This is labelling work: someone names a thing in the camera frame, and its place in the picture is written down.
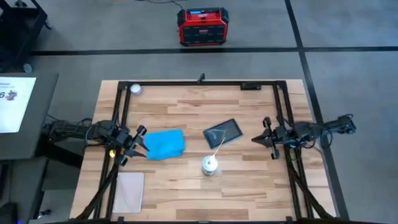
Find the wooden tabletop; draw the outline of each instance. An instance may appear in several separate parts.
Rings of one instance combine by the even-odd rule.
[[[286,82],[295,120],[311,121],[303,82]],[[111,119],[117,85],[117,80],[102,82],[95,121]],[[281,158],[273,161],[270,149],[251,142],[264,131],[265,116],[271,117],[273,127],[278,125],[276,114],[271,86],[262,86],[261,91],[241,91],[238,86],[144,86],[142,95],[130,100],[128,127],[135,130],[142,124],[149,133],[182,129],[186,149],[182,157],[164,161],[130,159],[121,172],[145,173],[142,210],[113,214],[112,219],[273,221],[294,217],[283,151]],[[218,172],[206,177],[201,173],[201,160],[213,151],[203,130],[231,118],[237,121],[243,136],[221,147]],[[103,148],[86,149],[71,217],[77,216],[96,193],[103,157]],[[334,215],[321,154],[315,148],[306,149],[302,159],[310,190]]]

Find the red portable power station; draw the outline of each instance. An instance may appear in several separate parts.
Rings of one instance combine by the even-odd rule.
[[[184,46],[221,45],[228,32],[228,11],[223,7],[185,9],[177,14],[180,43]]]

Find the blue cloth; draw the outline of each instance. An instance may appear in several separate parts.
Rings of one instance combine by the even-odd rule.
[[[148,133],[145,135],[144,144],[149,149],[147,158],[152,160],[182,156],[185,150],[181,129]]]

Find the black tablet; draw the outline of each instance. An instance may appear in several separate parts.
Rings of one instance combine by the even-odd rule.
[[[221,124],[217,124],[214,127],[203,131],[205,139],[210,146],[210,149],[218,147],[223,139],[223,144],[233,141],[243,135],[241,129],[236,123],[235,119],[229,119]]]

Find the white paper sign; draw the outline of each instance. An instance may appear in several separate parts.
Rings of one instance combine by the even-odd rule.
[[[19,131],[36,78],[0,77],[0,133]]]

